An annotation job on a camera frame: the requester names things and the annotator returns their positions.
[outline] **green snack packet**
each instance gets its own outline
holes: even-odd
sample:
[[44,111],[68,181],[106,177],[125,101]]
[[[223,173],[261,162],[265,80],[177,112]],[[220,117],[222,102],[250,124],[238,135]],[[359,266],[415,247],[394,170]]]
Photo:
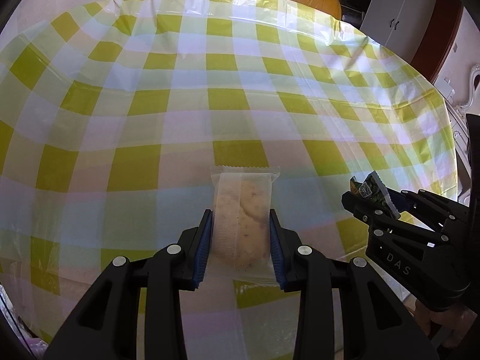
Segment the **green snack packet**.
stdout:
[[390,213],[393,219],[400,218],[400,212],[392,202],[390,194],[385,184],[380,180],[377,172],[371,172],[363,183],[357,182],[354,177],[350,179],[350,191],[356,195],[360,195],[364,199],[371,201],[383,208],[384,211]]

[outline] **cabinet door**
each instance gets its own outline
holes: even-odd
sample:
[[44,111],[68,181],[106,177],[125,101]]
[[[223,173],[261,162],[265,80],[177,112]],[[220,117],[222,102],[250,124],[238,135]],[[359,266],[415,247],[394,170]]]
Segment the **cabinet door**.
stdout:
[[402,4],[403,0],[371,0],[360,31],[385,45]]
[[434,11],[436,0],[405,0],[387,48],[410,63],[422,42]]

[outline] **metal pin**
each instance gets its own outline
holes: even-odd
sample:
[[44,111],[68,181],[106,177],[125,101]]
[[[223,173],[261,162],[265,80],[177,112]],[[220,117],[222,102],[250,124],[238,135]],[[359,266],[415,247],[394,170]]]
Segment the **metal pin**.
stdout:
[[167,249],[166,252],[168,254],[178,254],[182,251],[182,247],[177,244],[170,245]]
[[367,260],[363,259],[362,257],[355,257],[353,259],[353,264],[359,268],[363,268],[367,266]]
[[302,245],[298,247],[298,252],[304,256],[308,256],[311,253],[311,247],[307,245]]
[[118,257],[115,257],[112,261],[112,264],[114,266],[123,266],[124,263],[127,262],[127,259],[123,256],[118,256]]

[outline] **tablecloth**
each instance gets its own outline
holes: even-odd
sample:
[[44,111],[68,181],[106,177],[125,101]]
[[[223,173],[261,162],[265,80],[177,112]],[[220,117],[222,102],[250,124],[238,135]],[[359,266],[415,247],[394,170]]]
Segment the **tablecloth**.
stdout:
[[[112,258],[196,226],[215,164],[280,166],[282,226],[347,261],[352,175],[457,193],[441,95],[352,26],[287,0],[90,3],[0,54],[0,280],[23,320],[50,341]],[[207,271],[181,294],[189,359],[291,358],[298,304]]]

